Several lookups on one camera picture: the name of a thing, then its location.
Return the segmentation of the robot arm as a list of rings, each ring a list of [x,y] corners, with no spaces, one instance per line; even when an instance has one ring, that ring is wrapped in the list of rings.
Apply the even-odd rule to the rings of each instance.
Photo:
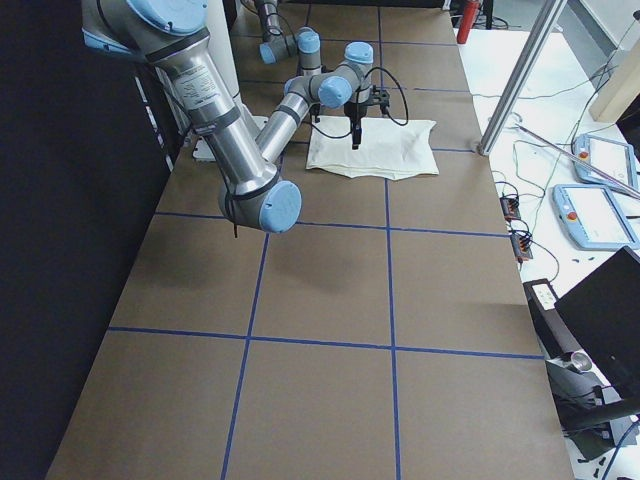
[[[259,17],[263,42],[259,46],[260,56],[267,65],[297,57],[299,76],[309,81],[312,93],[317,94],[319,78],[325,73],[321,62],[319,34],[308,26],[296,32],[278,11],[278,1],[252,1]]]
[[[263,29],[263,61],[296,56],[302,70],[287,82],[283,99],[263,123],[240,97],[221,2],[84,1],[82,30],[88,47],[166,73],[179,108],[221,171],[223,215],[234,225],[282,233],[298,220],[302,197],[294,183],[281,178],[275,162],[305,117],[317,106],[343,108],[357,148],[368,107],[387,106],[388,96],[371,82],[370,44],[349,43],[343,61],[326,71],[316,31],[303,27],[277,34],[277,2],[255,5]]]

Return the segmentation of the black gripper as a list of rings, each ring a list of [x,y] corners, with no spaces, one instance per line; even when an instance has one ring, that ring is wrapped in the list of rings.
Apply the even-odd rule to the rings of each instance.
[[[361,119],[367,115],[370,107],[378,107],[382,114],[387,114],[390,96],[387,90],[371,85],[357,90],[352,98],[344,104],[344,113],[350,121],[351,148],[358,150],[362,141]]]
[[[321,110],[322,110],[322,106],[319,100],[317,99],[311,99],[309,101],[310,104],[310,108],[309,108],[309,118],[312,124],[317,124],[320,122],[320,114],[321,114]]]

